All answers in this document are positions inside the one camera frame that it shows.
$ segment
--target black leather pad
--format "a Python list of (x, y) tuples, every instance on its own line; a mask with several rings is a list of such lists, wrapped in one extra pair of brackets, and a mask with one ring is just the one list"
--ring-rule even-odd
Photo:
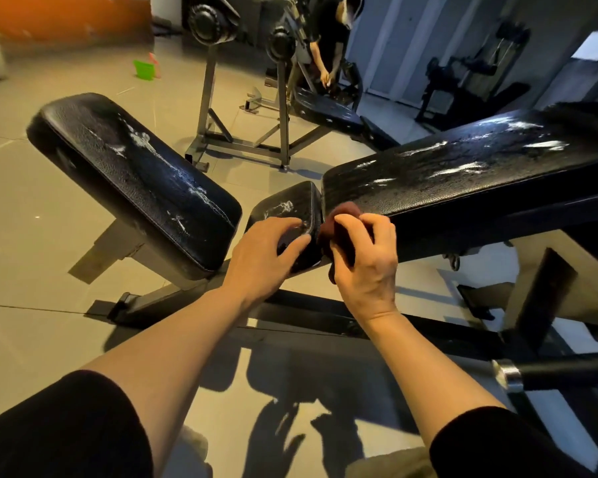
[(303, 250), (293, 265), (291, 270), (293, 273), (310, 268), (321, 260), (321, 249), (317, 246), (317, 235), (323, 223), (321, 194), (313, 182), (304, 181), (295, 184), (262, 200), (252, 210), (246, 231), (257, 221), (271, 216), (300, 218), (303, 222), (301, 228), (292, 229), (281, 238), (277, 247), (278, 254), (281, 255), (288, 244), (298, 236), (308, 233), (312, 237), (308, 247)]
[(242, 216), (239, 202), (104, 95), (45, 105), (27, 136), (187, 278), (222, 265)]
[(363, 122), (363, 138), (365, 142), (376, 152), (385, 151), (397, 147), (399, 143), (385, 132), (382, 128), (376, 125), (367, 117), (361, 116)]
[(401, 261), (586, 222), (598, 218), (598, 104), (435, 134), (330, 169), (322, 193), (324, 214), (350, 200), (390, 216)]
[(308, 122), (331, 127), (351, 136), (363, 132), (363, 122), (356, 112), (324, 95), (297, 87), (292, 104), (295, 113)]

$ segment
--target person in black shirt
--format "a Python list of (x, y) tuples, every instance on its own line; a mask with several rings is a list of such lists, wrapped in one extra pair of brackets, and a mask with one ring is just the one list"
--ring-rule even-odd
[[(337, 287), (394, 374), (429, 451), (429, 458), (415, 452), (392, 460), (391, 477), (429, 476), (426, 463), (440, 478), (592, 476), (399, 313), (397, 235), (389, 218), (335, 220), (356, 252), (351, 266), (331, 244)], [(298, 218), (255, 223), (235, 247), (220, 288), (1, 414), (0, 477), (160, 476), (213, 348), (240, 315), (279, 289), (310, 242), (300, 236), (277, 255), (282, 235), (298, 225)], [(403, 461), (403, 473), (394, 473), (403, 458), (416, 463)], [(387, 469), (363, 476), (383, 478)], [(356, 471), (349, 476), (360, 476)]]
[(312, 60), (324, 88), (337, 79), (352, 23), (359, 18), (364, 5), (365, 0), (325, 0), (314, 9), (308, 21), (314, 39), (310, 44)]

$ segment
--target green bucket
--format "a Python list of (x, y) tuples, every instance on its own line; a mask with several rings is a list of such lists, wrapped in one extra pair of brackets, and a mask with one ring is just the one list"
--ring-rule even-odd
[(133, 64), (135, 65), (138, 79), (152, 80), (155, 77), (155, 66), (152, 63), (134, 60)]

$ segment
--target person wearing cap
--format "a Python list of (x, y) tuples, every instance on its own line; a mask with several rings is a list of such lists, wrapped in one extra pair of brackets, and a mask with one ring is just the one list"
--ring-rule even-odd
[(323, 0), (308, 20), (312, 60), (324, 88), (337, 79), (343, 49), (365, 0)]

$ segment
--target person's left hand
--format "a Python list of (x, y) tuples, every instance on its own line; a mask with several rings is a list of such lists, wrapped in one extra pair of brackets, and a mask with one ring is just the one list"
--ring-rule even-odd
[(301, 223), (299, 218), (276, 217), (256, 222), (233, 250), (222, 288), (237, 295), (244, 310), (271, 296), (286, 280), (311, 236), (301, 235), (279, 256), (277, 244), (285, 232)]

